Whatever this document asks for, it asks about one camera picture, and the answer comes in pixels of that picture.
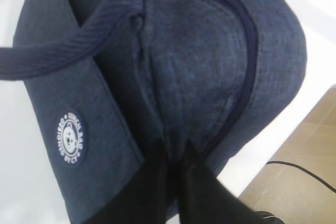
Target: zipper track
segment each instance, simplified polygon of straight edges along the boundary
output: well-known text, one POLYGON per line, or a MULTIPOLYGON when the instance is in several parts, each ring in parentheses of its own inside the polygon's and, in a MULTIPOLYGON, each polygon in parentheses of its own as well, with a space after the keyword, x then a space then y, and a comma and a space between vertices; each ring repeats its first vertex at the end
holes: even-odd
POLYGON ((258 33, 256 25, 248 13, 245 5, 241 0, 214 0, 225 7, 229 8, 239 18, 244 33, 246 36, 247 44, 247 68, 244 78, 243 87, 240 95, 233 105, 233 109, 226 119, 225 123, 219 129, 216 136, 210 141, 208 148, 203 152, 202 158, 206 159, 209 154, 219 145, 224 137, 229 133, 235 123, 238 121, 243 111, 245 110, 250 96, 253 91, 256 66, 257 66, 257 53, 258 53, 258 33))

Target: beige floor tile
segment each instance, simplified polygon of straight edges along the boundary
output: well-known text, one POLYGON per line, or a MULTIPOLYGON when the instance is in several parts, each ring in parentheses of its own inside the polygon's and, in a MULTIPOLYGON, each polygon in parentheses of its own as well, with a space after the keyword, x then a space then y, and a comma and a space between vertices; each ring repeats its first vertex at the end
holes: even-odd
POLYGON ((286 167, 253 209, 272 212, 286 224, 332 224, 336 222, 336 195, 302 171, 286 167))
POLYGON ((329 90, 302 122, 315 124, 321 123, 329 111, 333 108, 335 103, 336 93, 334 93, 332 90, 329 90))
POLYGON ((294 162, 298 150, 301 149, 317 127, 317 124, 301 123, 284 142, 282 147, 274 154, 271 160, 294 162))
POLYGON ((254 206, 284 169, 282 166, 265 166, 242 192, 239 199, 249 207, 254 206))
POLYGON ((322 120, 321 125, 336 126, 336 106, 322 120))

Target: bag pocket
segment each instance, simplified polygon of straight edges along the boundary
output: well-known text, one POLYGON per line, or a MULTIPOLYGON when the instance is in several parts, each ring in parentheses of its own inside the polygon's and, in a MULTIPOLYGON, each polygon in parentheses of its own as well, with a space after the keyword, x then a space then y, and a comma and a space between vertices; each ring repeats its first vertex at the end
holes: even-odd
POLYGON ((70 220, 81 223, 122 190, 142 154, 92 59, 26 87, 70 220))

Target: bag strap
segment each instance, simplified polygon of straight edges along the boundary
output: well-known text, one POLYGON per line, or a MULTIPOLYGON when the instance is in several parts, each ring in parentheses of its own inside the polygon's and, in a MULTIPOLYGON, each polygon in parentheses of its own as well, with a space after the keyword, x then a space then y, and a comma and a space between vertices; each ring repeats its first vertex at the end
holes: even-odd
POLYGON ((74 34, 41 45, 0 48, 0 80, 26 80, 96 56, 123 19, 144 13, 143 0, 102 0, 74 34))

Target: logo badge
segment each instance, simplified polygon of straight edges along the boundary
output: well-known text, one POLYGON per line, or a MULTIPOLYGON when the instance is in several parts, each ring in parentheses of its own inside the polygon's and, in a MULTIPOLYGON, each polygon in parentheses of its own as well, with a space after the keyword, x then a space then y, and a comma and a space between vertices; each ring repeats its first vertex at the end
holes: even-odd
POLYGON ((59 120, 57 128, 58 150, 64 161, 76 164, 84 151, 84 133, 80 118, 74 112, 68 112, 59 120))

